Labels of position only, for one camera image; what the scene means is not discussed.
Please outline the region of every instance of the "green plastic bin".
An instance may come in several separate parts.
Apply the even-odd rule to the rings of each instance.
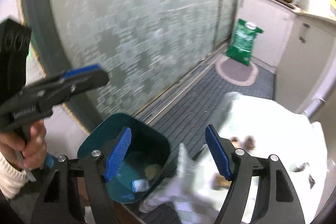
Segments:
[[[144,169],[148,165],[158,164],[162,171],[166,164],[170,154],[170,146],[163,135],[129,115],[113,114],[86,138],[78,149],[77,157],[82,158],[93,150],[102,149],[104,143],[115,139],[123,127],[131,129],[131,144],[120,170],[115,178],[106,184],[106,187],[111,199],[119,203],[133,203],[141,199],[147,192],[134,193],[131,182],[144,179]],[[150,181],[150,187],[154,185],[160,173]]]

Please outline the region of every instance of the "gray floor mat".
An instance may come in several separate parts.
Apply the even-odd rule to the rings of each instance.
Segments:
[[[258,66],[259,74],[253,85],[237,86],[223,80],[212,68],[175,106],[153,126],[168,138],[171,145],[169,165],[163,177],[172,177],[176,169],[179,143],[183,142],[189,155],[194,157],[205,144],[204,130],[209,116],[223,95],[237,91],[244,95],[273,99],[274,74]],[[177,214],[167,205],[143,214],[133,212],[145,223],[180,224]]]

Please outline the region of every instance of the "green bag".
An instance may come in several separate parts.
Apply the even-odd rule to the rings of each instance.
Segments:
[[[238,20],[233,43],[226,51],[226,56],[248,66],[251,60],[253,41],[258,33],[264,31],[251,22]]]

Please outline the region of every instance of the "hand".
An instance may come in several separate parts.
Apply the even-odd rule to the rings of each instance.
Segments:
[[[43,120],[35,122],[30,127],[30,141],[25,145],[14,132],[0,134],[0,152],[5,159],[16,169],[20,170],[23,166],[16,158],[15,152],[21,151],[24,157],[23,165],[31,170],[43,166],[44,159],[47,155],[47,144],[44,140],[47,131],[44,127]]]

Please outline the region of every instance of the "white knit sleeve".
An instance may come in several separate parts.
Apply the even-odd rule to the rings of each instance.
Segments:
[[[17,195],[20,189],[28,182],[24,170],[16,170],[0,153],[0,190],[7,199]]]

